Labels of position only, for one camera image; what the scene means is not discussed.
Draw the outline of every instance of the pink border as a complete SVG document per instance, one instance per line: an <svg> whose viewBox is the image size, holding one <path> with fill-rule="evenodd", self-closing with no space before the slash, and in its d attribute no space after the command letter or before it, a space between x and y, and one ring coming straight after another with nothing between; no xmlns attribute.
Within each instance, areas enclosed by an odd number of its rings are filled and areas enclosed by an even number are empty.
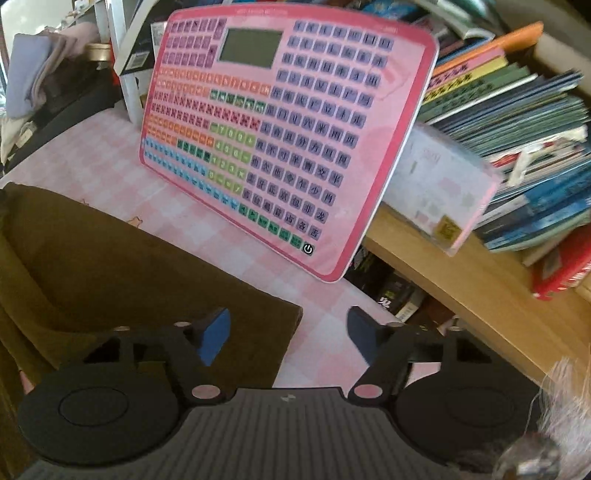
<svg viewBox="0 0 591 480"><path fill-rule="evenodd" d="M195 7L184 10L177 10L176 12L173 12L170 15L170 18L168 19L169 25L167 26L166 31L164 33L162 43L166 44L168 34L170 31L170 22L172 21L186 20L189 18L195 19L200 17L231 16L233 14L243 14L245 11L251 10L263 10L265 15L276 15L290 18L309 17L319 21L326 21L332 23L337 22L341 24L354 25L360 28L371 28L373 30L392 30L395 28L396 36L403 37L407 40L410 40L425 47L423 58L421 59L421 63L419 64L417 74L413 80L413 85L408 94L407 102L404 106L404 109L402 110L400 119L394 131L394 134L392 135L392 140L390 141L388 149L386 150L386 155L384 156L384 160L378 170L378 174L376 176L374 184L371 190L369 191L368 197L365 200L363 208L361 209L361 212L357 218L357 222L353 227L353 231L351 232L349 239L345 243L345 247L343 248L341 256L339 257L334 270L327 275L319 274L318 272L306 266L301 261L292 257L288 253L277 251L275 245L268 242L265 238L259 236L256 232L251 231L247 227L237 223L230 216L226 215L222 210L218 210L217 208L215 208L213 204L206 203L204 200L194 195L185 187L173 182L166 175L160 173L158 170L150 166L150 164L144 161L144 147L140 144L140 161L150 169L154 170L158 175L170 181L176 187L181 188L182 191L189 194L191 197L199 200L202 204L215 210L226 220L229 220L237 227L241 228L242 230L248 231L249 234L253 235L256 239L271 247L276 253L280 254L282 257L287 258L291 262L297 264L298 266L300 266L310 274L314 275L315 277L321 279L322 281L329 283L334 282L339 280L345 274L345 271L349 266L349 263L353 258L357 250L357 247L361 243L362 237L369 226L369 222L371 221L375 211L377 210L377 207L379 206L378 204L385 188L387 187L387 182L389 181L389 178L392 172L394 171L394 167L398 160L398 156L401 152L401 147L404 145L410 128L412 127L415 117L418 113L421 100L427 88L428 81L431 77L431 72L435 67L435 59L437 58L439 47L437 45L437 41L428 32L422 30L421 28L413 27L412 25L407 25L400 22L395 22L393 20L385 20L374 15L362 14L360 12L348 11L346 9L336 7L323 7L319 5L286 5L267 2L237 5L215 5L211 7ZM160 69L163 53L164 49L162 48L158 54L158 58L156 59L156 64L154 66L155 71ZM155 83L151 82L145 111L149 111L150 109L154 89ZM147 126L144 117L144 123L142 124L142 138L145 138L146 135Z"/></svg>

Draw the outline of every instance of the red book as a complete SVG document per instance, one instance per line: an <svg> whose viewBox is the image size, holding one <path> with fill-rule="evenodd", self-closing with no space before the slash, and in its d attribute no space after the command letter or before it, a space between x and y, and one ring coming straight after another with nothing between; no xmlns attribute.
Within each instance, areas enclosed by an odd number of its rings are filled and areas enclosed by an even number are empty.
<svg viewBox="0 0 591 480"><path fill-rule="evenodd" d="M534 265L534 297L551 300L559 291L577 286L591 271L591 224L575 229Z"/></svg>

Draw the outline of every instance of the orange book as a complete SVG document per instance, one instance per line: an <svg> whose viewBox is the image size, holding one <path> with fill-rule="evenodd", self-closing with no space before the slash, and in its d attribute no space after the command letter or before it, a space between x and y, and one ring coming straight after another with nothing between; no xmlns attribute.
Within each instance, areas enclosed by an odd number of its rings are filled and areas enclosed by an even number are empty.
<svg viewBox="0 0 591 480"><path fill-rule="evenodd" d="M514 32L508 33L507 35L498 37L493 41L482 45L481 47L475 48L474 50L466 52L464 55L460 55L459 57L456 57L455 59L450 60L439 67L436 67L435 70L433 70L432 76L434 77L435 75L446 72L447 70L458 66L460 63L470 60L471 58L492 50L493 48L500 47L505 51L505 53L513 53L515 51L525 50L526 48L533 47L536 43L538 43L538 40L542 36L543 32L544 24L542 22L532 23L527 27L520 28L519 30L515 30Z"/></svg>

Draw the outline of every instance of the gold sticker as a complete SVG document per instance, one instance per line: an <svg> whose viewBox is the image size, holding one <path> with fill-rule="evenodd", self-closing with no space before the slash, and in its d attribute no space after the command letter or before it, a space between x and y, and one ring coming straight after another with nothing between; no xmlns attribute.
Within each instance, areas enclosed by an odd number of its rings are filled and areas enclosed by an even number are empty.
<svg viewBox="0 0 591 480"><path fill-rule="evenodd" d="M443 215L433 231L433 236L444 246L450 247L460 236L460 233L462 233L462 229L456 222L447 215Z"/></svg>

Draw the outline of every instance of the pink educational learning tablet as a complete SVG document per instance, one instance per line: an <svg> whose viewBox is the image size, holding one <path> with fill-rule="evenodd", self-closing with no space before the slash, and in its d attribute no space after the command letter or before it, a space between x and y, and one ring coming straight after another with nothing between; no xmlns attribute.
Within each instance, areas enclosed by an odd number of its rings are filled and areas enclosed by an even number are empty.
<svg viewBox="0 0 591 480"><path fill-rule="evenodd" d="M344 9L173 13L140 159L321 280L371 221L437 57L425 31Z"/></svg>

